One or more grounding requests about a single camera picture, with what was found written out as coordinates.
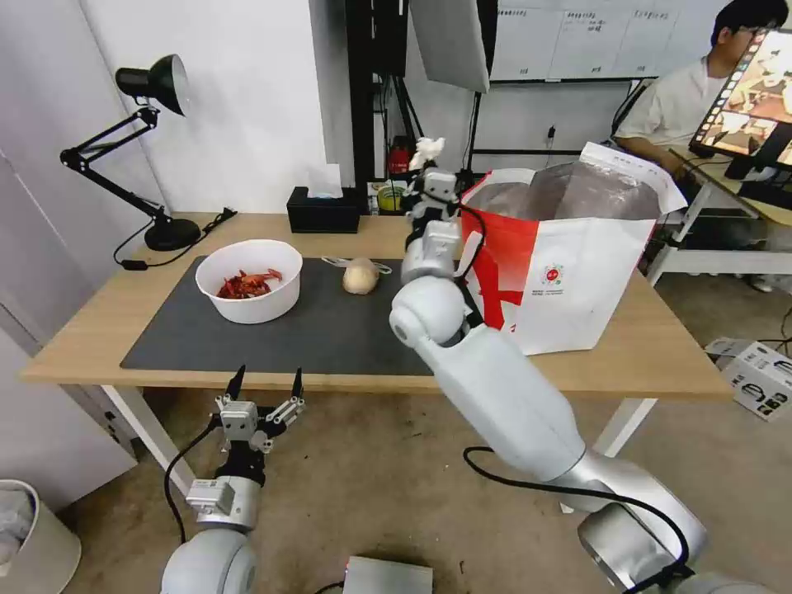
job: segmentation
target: desk lamp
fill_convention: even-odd
[[[150,216],[153,227],[146,231],[144,236],[149,248],[157,252],[188,248],[195,244],[201,236],[198,225],[187,219],[174,219],[168,216],[165,214],[164,206],[125,190],[91,169],[91,163],[97,159],[157,127],[159,109],[151,105],[149,102],[151,99],[156,99],[168,110],[180,116],[186,114],[190,104],[190,88],[184,65],[177,55],[168,55],[157,60],[154,66],[148,70],[119,68],[115,73],[115,83],[125,95],[133,97],[135,103],[141,108],[130,117],[84,143],[74,148],[67,148],[60,154],[60,161],[69,169],[87,177],[127,204]],[[99,143],[110,134],[138,120],[144,124],[143,128],[134,130],[120,140]]]

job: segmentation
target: white bowl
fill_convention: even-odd
[[[288,243],[274,239],[250,239],[222,247],[207,257],[196,271],[196,284],[201,293],[224,318],[236,323],[261,323],[279,318],[297,303],[299,272],[303,257]],[[250,299],[224,299],[217,296],[225,279],[244,270],[248,274],[263,274],[274,268],[283,281],[270,284],[271,293]]]

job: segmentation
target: black desk mat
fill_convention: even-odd
[[[297,304],[278,319],[236,324],[223,318],[196,286],[196,258],[121,362],[124,369],[248,371],[307,374],[430,375],[394,336],[390,302],[401,288],[400,260],[382,261],[375,290],[350,295],[343,270],[306,258]],[[140,282],[145,282],[145,274]]]

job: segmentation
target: red object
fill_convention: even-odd
[[[391,175],[395,173],[407,173],[410,168],[410,152],[401,146],[394,146],[388,155],[388,171]]]
[[[510,219],[482,210],[478,213],[487,226],[487,241],[473,263],[473,271],[478,279],[484,323],[500,330],[506,323],[502,304],[522,304],[539,222]],[[480,233],[480,223],[470,213],[463,210],[461,219],[465,241],[472,232]]]
[[[266,274],[261,275],[249,275],[241,270],[238,275],[225,279],[223,286],[217,292],[217,296],[222,299],[260,297],[272,291],[266,282],[273,279],[282,281],[283,275],[273,268],[267,269]]]

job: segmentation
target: floor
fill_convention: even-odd
[[[658,290],[702,344],[723,335],[776,337],[792,305],[788,295],[759,294],[726,276],[669,274]],[[148,397],[184,444],[205,425],[214,395],[168,390]],[[591,441],[616,403],[573,406]],[[699,570],[789,591],[790,423],[792,416],[766,424],[732,402],[661,403],[623,451],[708,527],[711,543]],[[551,496],[473,474],[461,451],[479,443],[443,398],[309,395],[305,415],[269,457],[252,534],[259,558],[254,591],[312,594],[343,578],[349,555],[363,554],[433,567],[436,594],[614,592],[578,543],[581,516],[562,516]],[[210,439],[188,460],[208,475],[218,449]],[[487,462],[506,472],[496,460]],[[66,594],[159,592],[177,546],[162,481],[145,455],[137,468],[64,513],[84,552]],[[194,529],[190,520],[188,531]]]

